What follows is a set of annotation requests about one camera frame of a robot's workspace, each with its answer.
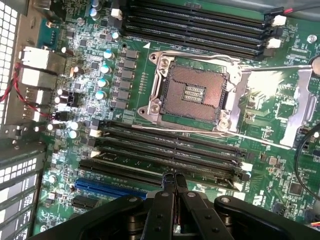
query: motherboard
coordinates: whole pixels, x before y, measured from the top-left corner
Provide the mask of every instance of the motherboard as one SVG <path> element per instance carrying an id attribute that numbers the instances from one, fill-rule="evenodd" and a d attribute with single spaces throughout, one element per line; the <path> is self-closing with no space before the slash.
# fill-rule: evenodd
<path id="1" fill-rule="evenodd" d="M 63 23 L 43 18 L 36 43 L 65 68 L 52 120 L 35 127 L 48 147 L 34 235 L 126 194 L 145 198 L 169 170 L 210 201 L 320 221 L 294 171 L 320 118 L 319 22 L 207 0 L 65 2 Z M 319 136 L 298 166 L 314 193 Z"/>

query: blue pcie slot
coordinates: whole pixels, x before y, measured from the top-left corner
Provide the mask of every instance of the blue pcie slot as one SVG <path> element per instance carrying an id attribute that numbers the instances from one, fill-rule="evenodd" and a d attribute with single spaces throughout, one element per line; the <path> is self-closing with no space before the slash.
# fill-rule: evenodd
<path id="1" fill-rule="evenodd" d="M 146 199 L 147 194 L 142 191 L 132 190 L 125 187 L 110 185 L 104 182 L 90 180 L 80 177 L 75 181 L 75 188 L 88 192 L 102 194 L 113 198 L 119 198 L 125 195 L 134 195 Z"/>

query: pcie slot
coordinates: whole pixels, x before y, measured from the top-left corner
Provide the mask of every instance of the pcie slot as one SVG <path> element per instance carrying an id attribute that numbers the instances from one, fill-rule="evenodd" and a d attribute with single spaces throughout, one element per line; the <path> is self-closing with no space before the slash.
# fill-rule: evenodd
<path id="1" fill-rule="evenodd" d="M 177 35 L 190 35 L 193 38 L 204 39 L 208 41 L 221 42 L 222 44 L 237 45 L 244 48 L 254 48 L 260 50 L 264 47 L 265 41 L 256 40 L 248 37 L 234 36 L 230 34 L 224 34 L 222 32 L 211 32 L 210 29 L 195 28 L 189 26 L 173 25 L 166 22 L 148 21 L 146 19 L 131 20 L 130 23 L 136 23 L 139 28 L 152 29 L 155 31 L 167 32 L 170 29 L 170 33 Z"/>
<path id="2" fill-rule="evenodd" d="M 203 160 L 200 158 L 195 158 L 192 156 L 185 156 L 188 153 L 184 153 L 177 150 L 166 149 L 166 148 L 157 150 L 159 148 L 156 149 L 155 147 L 150 147 L 150 146 L 138 146 L 138 145 L 130 144 L 128 142 L 120 142 L 120 141 L 114 141 L 109 139 L 106 139 L 106 141 L 108 142 L 108 146 L 130 149 L 137 153 L 149 154 L 149 156 L 152 156 L 155 158 L 165 157 L 167 158 L 168 161 L 180 162 L 182 164 L 191 164 L 197 168 L 204 167 L 208 169 L 217 169 L 220 171 L 231 171 L 232 169 L 235 168 L 229 164 L 222 164 L 222 163 Z"/>
<path id="3" fill-rule="evenodd" d="M 72 199 L 71 205 L 75 208 L 90 210 L 96 207 L 98 202 L 97 199 L 78 195 Z"/>
<path id="4" fill-rule="evenodd" d="M 79 163 L 79 169 L 94 172 L 102 175 L 114 176 L 123 180 L 134 181 L 140 184 L 147 184 L 152 187 L 161 187 L 161 178 L 157 176 L 146 175 L 142 172 L 136 172 L 127 168 L 105 165 L 93 160 L 83 159 Z"/>
<path id="5" fill-rule="evenodd" d="M 144 9 L 132 9 L 130 15 L 128 16 L 129 22 L 135 22 L 135 19 L 150 19 L 154 22 L 167 22 L 170 25 L 186 25 L 188 27 L 193 28 L 203 28 L 208 29 L 211 31 L 218 31 L 222 34 L 229 33 L 234 35 L 240 35 L 243 37 L 250 37 L 250 38 L 263 38 L 267 35 L 270 35 L 271 28 L 268 27 L 264 30 L 260 30 L 257 28 L 251 27 L 244 27 L 241 25 L 235 24 L 228 24 L 226 22 L 216 22 L 212 21 L 211 19 L 197 19 L 197 18 L 190 18 L 189 16 L 185 15 L 175 15 L 170 14 L 168 12 L 157 12 L 151 10 L 144 10 Z"/>
<path id="6" fill-rule="evenodd" d="M 184 151 L 184 152 L 190 153 L 190 154 L 202 155 L 202 156 L 211 158 L 215 161 L 228 162 L 228 163 L 230 163 L 232 165 L 236 165 L 236 166 L 239 166 L 241 163 L 241 161 L 236 157 L 221 155 L 221 154 L 214 153 L 211 151 L 197 149 L 194 147 L 183 146 L 180 144 L 174 144 L 174 143 L 170 143 L 168 141 L 160 140 L 159 138 L 154 139 L 154 138 L 145 137 L 145 136 L 141 136 L 141 135 L 137 136 L 134 134 L 130 134 L 130 133 L 126 133 L 126 132 L 119 132 L 119 131 L 112 130 L 112 129 L 110 129 L 108 131 L 108 133 L 109 133 L 108 137 L 113 137 L 116 139 L 133 140 L 135 142 L 141 142 L 141 143 L 145 143 L 145 144 L 155 144 L 157 146 L 167 147 L 167 148 L 171 148 L 173 150 L 181 150 L 181 151 Z"/>
<path id="7" fill-rule="evenodd" d="M 196 16 L 200 18 L 210 18 L 216 21 L 228 22 L 232 24 L 242 24 L 248 27 L 259 28 L 259 29 L 264 29 L 270 24 L 270 21 L 268 20 L 261 21 L 257 19 L 251 19 L 251 18 L 236 16 L 231 14 L 225 14 L 225 13 L 214 12 L 214 11 L 203 10 L 203 9 L 191 9 L 185 6 L 164 3 L 164 2 L 150 1 L 150 0 L 133 1 L 131 3 L 131 7 L 133 8 L 134 6 L 141 7 L 141 8 L 157 9 L 160 11 L 174 12 L 182 15 L 183 14 L 191 15 L 191 16 Z"/>
<path id="8" fill-rule="evenodd" d="M 119 198 L 125 195 L 134 195 L 146 199 L 146 193 L 125 187 L 110 185 L 101 181 L 91 180 L 80 177 L 75 181 L 76 189 L 88 191 L 91 193 L 106 195 L 113 198 Z"/>
<path id="9" fill-rule="evenodd" d="M 201 167 L 196 166 L 189 166 L 186 165 L 186 163 L 182 163 L 180 161 L 173 161 L 172 159 L 165 159 L 165 158 L 157 158 L 146 155 L 146 153 L 143 152 L 133 152 L 133 151 L 125 151 L 121 149 L 115 149 L 115 148 L 104 148 L 101 150 L 102 153 L 109 153 L 109 154 L 115 154 L 117 156 L 123 156 L 130 158 L 132 160 L 136 161 L 144 161 L 151 164 L 156 164 L 164 167 L 168 167 L 170 169 L 175 169 L 182 171 L 185 174 L 188 174 L 192 176 L 193 174 L 198 174 L 201 176 L 205 176 L 209 179 L 232 179 L 235 174 L 232 173 L 232 171 L 223 171 L 215 168 L 203 169 Z M 95 156 L 95 159 L 100 159 L 103 161 L 108 161 L 108 158 L 105 158 L 103 154 L 100 156 Z"/>
<path id="10" fill-rule="evenodd" d="M 108 121 L 107 125 L 112 128 L 122 128 L 125 130 L 129 130 L 129 131 L 132 131 L 133 133 L 137 132 L 137 133 L 149 134 L 150 136 L 154 136 L 154 137 L 163 137 L 163 139 L 169 139 L 170 141 L 173 141 L 175 144 L 178 144 L 178 145 L 183 142 L 186 142 L 186 143 L 202 145 L 205 147 L 234 153 L 236 155 L 239 155 L 240 157 L 245 157 L 247 154 L 244 150 L 235 146 L 229 146 L 229 145 L 219 144 L 219 143 L 215 143 L 215 142 L 211 142 L 203 139 L 181 136 L 181 135 L 177 135 L 169 132 L 155 131 L 151 129 L 132 128 L 130 125 L 122 122 Z"/>
<path id="11" fill-rule="evenodd" d="M 132 36 L 140 39 L 148 39 L 157 42 L 163 42 L 173 45 L 181 45 L 193 49 L 201 49 L 210 52 L 219 52 L 238 58 L 257 59 L 263 54 L 262 51 L 256 51 L 248 48 L 240 48 L 233 45 L 221 44 L 217 42 L 202 42 L 198 38 L 190 38 L 185 36 L 172 35 L 169 32 L 152 32 L 146 29 L 126 28 L 124 33 L 126 36 Z"/>

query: black ram slot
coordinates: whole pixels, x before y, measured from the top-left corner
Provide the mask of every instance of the black ram slot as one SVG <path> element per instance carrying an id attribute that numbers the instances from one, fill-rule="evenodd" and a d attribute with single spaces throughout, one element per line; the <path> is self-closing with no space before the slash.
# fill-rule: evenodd
<path id="1" fill-rule="evenodd" d="M 148 147 L 132 145 L 126 142 L 117 142 L 117 141 L 107 141 L 107 142 L 109 147 L 131 150 L 134 153 L 140 154 L 142 156 L 148 154 L 150 157 L 162 159 L 169 162 L 176 162 L 180 164 L 190 164 L 190 165 L 193 165 L 195 168 L 207 168 L 210 170 L 216 169 L 216 170 L 225 171 L 225 172 L 233 172 L 234 169 L 236 169 L 236 167 L 230 166 L 229 164 L 227 165 L 227 164 L 221 164 L 217 162 L 205 161 L 199 158 L 187 157 L 187 156 L 182 156 L 175 153 L 155 150 Z"/>
<path id="2" fill-rule="evenodd" d="M 262 50 L 265 45 L 265 41 L 256 40 L 247 37 L 234 36 L 230 34 L 223 34 L 221 32 L 210 32 L 209 29 L 205 28 L 191 28 L 182 27 L 181 25 L 172 25 L 166 22 L 158 21 L 147 21 L 145 19 L 135 19 L 130 21 L 130 23 L 136 23 L 139 28 L 142 29 L 152 29 L 154 31 L 168 32 L 176 35 L 190 36 L 193 38 L 199 38 L 208 41 L 215 41 L 220 44 L 236 45 L 244 48 L 253 48 L 256 51 Z"/>
<path id="3" fill-rule="evenodd" d="M 194 9 L 194 8 L 191 9 L 186 6 L 175 5 L 175 4 L 164 3 L 164 2 L 157 2 L 152 0 L 151 1 L 136 0 L 131 2 L 131 7 L 134 8 L 135 6 L 141 7 L 141 8 L 157 9 L 159 11 L 168 11 L 168 12 L 173 12 L 177 14 L 186 14 L 186 15 L 191 15 L 199 18 L 210 18 L 216 21 L 228 22 L 228 23 L 238 24 L 238 25 L 242 24 L 248 27 L 259 28 L 259 29 L 264 29 L 265 27 L 271 24 L 271 19 L 257 20 L 257 19 L 251 19 L 251 18 L 225 14 L 220 12 L 214 12 L 209 10 Z"/>
<path id="4" fill-rule="evenodd" d="M 99 200 L 97 199 L 78 195 L 72 199 L 71 205 L 75 208 L 90 210 L 93 209 L 98 202 Z"/>
<path id="5" fill-rule="evenodd" d="M 94 172 L 102 175 L 110 175 L 136 183 L 147 184 L 156 188 L 161 187 L 162 178 L 152 175 L 147 175 L 142 172 L 137 172 L 131 169 L 105 165 L 100 162 L 83 159 L 79 163 L 79 169 Z"/>
<path id="6" fill-rule="evenodd" d="M 145 9 L 133 9 L 131 14 L 127 16 L 127 20 L 132 22 L 134 19 L 150 19 L 157 22 L 169 22 L 171 25 L 179 24 L 194 28 L 207 28 L 212 31 L 220 31 L 226 34 L 236 34 L 243 37 L 251 37 L 261 39 L 266 34 L 270 35 L 271 28 L 264 30 L 257 28 L 243 27 L 241 25 L 229 24 L 226 22 L 215 22 L 210 19 L 195 19 L 185 15 L 170 14 L 168 12 L 157 12 Z"/>
<path id="7" fill-rule="evenodd" d="M 206 140 L 202 140 L 202 139 L 181 136 L 181 135 L 173 134 L 170 132 L 156 131 L 156 130 L 151 130 L 151 129 L 133 128 L 128 124 L 125 124 L 122 122 L 117 122 L 117 121 L 108 121 L 107 125 L 109 127 L 119 127 L 119 128 L 133 131 L 133 132 L 150 134 L 151 136 L 154 136 L 154 137 L 161 136 L 165 139 L 167 138 L 167 139 L 170 139 L 171 141 L 176 142 L 176 144 L 181 144 L 181 142 L 186 142 L 186 143 L 202 145 L 202 146 L 206 146 L 209 148 L 234 153 L 236 155 L 239 155 L 240 157 L 245 157 L 247 155 L 247 152 L 245 152 L 243 149 L 235 147 L 235 146 L 229 146 L 229 145 L 219 144 L 219 143 L 206 141 Z"/>
<path id="8" fill-rule="evenodd" d="M 152 164 L 158 164 L 160 166 L 164 166 L 164 167 L 169 167 L 172 169 L 176 169 L 179 171 L 182 171 L 185 174 L 191 175 L 192 174 L 199 174 L 201 176 L 205 176 L 208 178 L 220 178 L 220 179 L 232 179 L 235 174 L 232 171 L 223 171 L 223 170 L 219 170 L 219 169 L 215 169 L 212 168 L 211 170 L 206 170 L 206 169 L 202 169 L 200 167 L 191 167 L 191 166 L 186 166 L 181 165 L 181 164 L 175 164 L 172 159 L 170 160 L 165 160 L 163 158 L 155 158 L 155 157 L 149 157 L 146 155 L 145 152 L 140 152 L 136 151 L 123 151 L 121 149 L 114 149 L 114 148 L 104 148 L 101 151 L 102 153 L 110 153 L 110 154 L 116 154 L 117 156 L 123 156 L 123 157 L 127 157 L 130 158 L 132 160 L 136 160 L 136 161 L 145 161 L 148 163 L 152 163 Z M 103 160 L 103 161 L 108 161 L 108 158 L 106 159 L 103 154 L 100 156 L 95 156 L 94 159 L 99 159 L 99 160 Z"/>
<path id="9" fill-rule="evenodd" d="M 125 36 L 137 37 L 140 39 L 148 39 L 167 44 L 180 45 L 192 49 L 201 49 L 210 52 L 226 54 L 238 58 L 257 59 L 262 56 L 263 52 L 254 51 L 252 49 L 240 48 L 231 45 L 223 45 L 214 42 L 201 42 L 198 39 L 173 36 L 170 33 L 149 32 L 143 29 L 129 29 L 123 33 Z"/>
<path id="10" fill-rule="evenodd" d="M 119 131 L 112 130 L 112 129 L 110 129 L 108 131 L 108 133 L 109 133 L 108 137 L 110 136 L 110 137 L 116 138 L 116 139 L 133 140 L 134 142 L 153 144 L 156 146 L 171 148 L 173 150 L 181 150 L 186 153 L 205 156 L 205 157 L 211 158 L 215 161 L 228 162 L 228 163 L 230 163 L 232 165 L 236 165 L 236 166 L 239 166 L 241 164 L 240 159 L 238 159 L 236 157 L 225 156 L 225 155 L 221 155 L 221 154 L 214 153 L 211 151 L 206 151 L 206 150 L 197 149 L 194 147 L 188 147 L 188 146 L 183 146 L 183 145 L 179 145 L 179 144 L 174 144 L 174 143 L 170 143 L 168 141 L 160 140 L 159 138 L 154 139 L 154 138 L 145 137 L 145 136 L 141 136 L 141 135 L 137 136 L 134 134 L 130 134 L 130 133 L 126 133 L 126 132 L 119 132 Z"/>

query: green circuit board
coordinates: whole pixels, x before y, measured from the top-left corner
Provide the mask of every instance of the green circuit board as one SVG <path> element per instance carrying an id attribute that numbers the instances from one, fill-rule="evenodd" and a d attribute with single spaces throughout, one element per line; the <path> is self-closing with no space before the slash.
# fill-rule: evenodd
<path id="1" fill-rule="evenodd" d="M 110 14 L 108 8 L 101 11 L 101 20 L 93 21 L 89 17 L 90 6 L 87 0 L 69 1 L 68 15 L 66 23 L 57 28 L 47 29 L 42 24 L 39 36 L 39 47 L 45 43 L 48 34 L 51 31 L 58 32 L 56 44 L 53 50 L 60 51 L 62 47 L 74 49 L 75 57 L 67 59 L 65 76 L 58 81 L 57 88 L 73 90 L 83 94 L 81 103 L 77 109 L 72 110 L 72 121 L 90 121 L 93 118 L 101 120 L 115 120 L 127 124 L 151 126 L 151 123 L 137 114 L 140 107 L 148 105 L 151 88 L 153 85 L 155 65 L 149 61 L 149 54 L 157 51 L 175 50 L 191 52 L 191 50 L 164 44 L 156 41 L 139 40 L 136 38 L 123 38 L 120 42 L 112 41 L 112 29 L 101 26 L 101 21 L 107 21 Z M 238 16 L 250 16 L 251 18 L 261 19 L 262 14 L 250 10 L 244 10 L 234 7 L 227 7 L 200 0 L 189 0 L 188 2 L 198 3 L 203 9 L 215 10 L 217 12 L 228 13 Z M 184 0 L 177 0 L 176 4 L 183 5 Z M 85 24 L 79 26 L 77 19 L 83 18 Z M 262 62 L 253 60 L 243 60 L 243 64 L 255 67 L 266 66 L 289 66 L 289 65 L 307 65 L 309 60 L 320 54 L 320 42 L 308 43 L 307 38 L 311 34 L 316 34 L 316 29 L 320 28 L 320 23 L 310 22 L 301 19 L 289 18 L 283 34 L 283 46 L 277 50 L 275 57 L 266 58 Z M 68 38 L 68 32 L 72 31 L 72 38 Z M 85 45 L 81 45 L 81 40 L 85 40 Z M 103 53 L 106 49 L 112 50 L 115 59 L 106 61 Z M 130 90 L 127 109 L 121 109 L 111 106 L 112 93 L 115 90 L 113 82 L 116 79 L 116 68 L 121 58 L 120 53 L 127 50 L 139 52 L 134 71 L 134 79 Z M 205 51 L 198 51 L 201 54 L 210 54 Z M 71 67 L 79 62 L 83 62 L 85 74 L 77 78 L 68 77 Z M 98 63 L 99 68 L 92 68 L 93 63 Z M 100 67 L 108 64 L 114 71 L 112 74 L 103 75 Z M 214 68 L 214 66 L 205 65 L 201 62 L 181 59 L 181 64 L 186 66 L 195 66 L 199 69 Z M 102 90 L 107 93 L 104 100 L 96 100 L 95 94 L 101 90 L 97 86 L 99 79 L 104 78 L 108 81 L 108 87 Z M 287 119 L 295 111 L 295 105 L 292 104 L 296 89 L 298 75 L 296 70 L 284 70 L 279 72 L 259 72 L 254 78 L 254 91 L 241 99 L 240 108 L 242 116 L 239 127 L 239 133 L 256 139 L 268 140 L 279 143 L 285 131 L 283 119 Z M 315 96 L 319 95 L 320 78 L 313 76 L 309 84 L 309 91 Z M 259 101 L 259 107 L 249 107 L 251 97 L 258 98 L 263 94 Z M 305 126 L 311 128 L 320 118 L 320 106 L 318 106 L 313 115 L 312 121 Z M 166 115 L 165 121 L 177 123 L 185 126 L 195 127 L 203 130 L 210 130 L 211 124 L 194 121 L 183 117 Z M 87 137 L 89 130 L 83 127 L 80 130 L 80 137 L 70 139 L 68 137 L 70 129 L 57 130 L 56 132 L 46 132 L 42 138 L 48 145 L 47 159 L 42 180 L 42 188 L 39 197 L 36 222 L 34 226 L 34 235 L 45 229 L 54 227 L 67 221 L 73 213 L 84 213 L 83 209 L 71 206 L 71 200 L 77 195 L 90 196 L 92 198 L 102 199 L 103 203 L 112 200 L 112 197 L 83 192 L 73 188 L 75 180 L 79 177 L 99 180 L 116 186 L 126 186 L 127 188 L 137 189 L 144 192 L 157 190 L 155 187 L 144 185 L 143 183 L 133 184 L 125 180 L 117 179 L 107 175 L 85 172 L 78 170 L 79 161 L 82 159 L 83 152 L 90 152 L 91 148 L 82 144 L 81 137 Z M 229 137 L 211 137 L 186 133 L 186 136 L 192 135 L 194 138 L 206 139 L 220 144 L 236 146 L 246 149 L 252 153 L 250 159 L 245 162 L 253 164 L 251 179 L 243 184 L 242 192 L 226 190 L 219 187 L 210 186 L 210 183 L 201 184 L 195 181 L 189 181 L 190 190 L 201 191 L 208 195 L 213 201 L 217 196 L 231 195 L 245 200 L 248 203 L 272 211 L 274 204 L 279 202 L 285 206 L 284 216 L 291 220 L 305 224 L 304 216 L 307 209 L 313 208 L 315 200 L 312 196 L 302 191 L 301 194 L 291 194 L 292 183 L 297 179 L 294 174 L 294 154 L 295 150 L 286 150 L 276 146 L 267 146 L 261 142 L 245 139 L 238 136 Z M 299 169 L 304 172 L 303 180 L 313 192 L 319 191 L 320 183 L 320 158 L 313 156 L 314 149 L 320 148 L 319 139 L 312 138 L 308 149 L 300 160 Z M 140 163 L 134 160 L 118 159 L 118 164 L 139 168 L 150 171 L 154 174 L 161 174 L 163 169 L 159 169 L 152 164 Z M 46 203 L 50 193 L 55 193 L 56 199 L 52 204 Z"/>

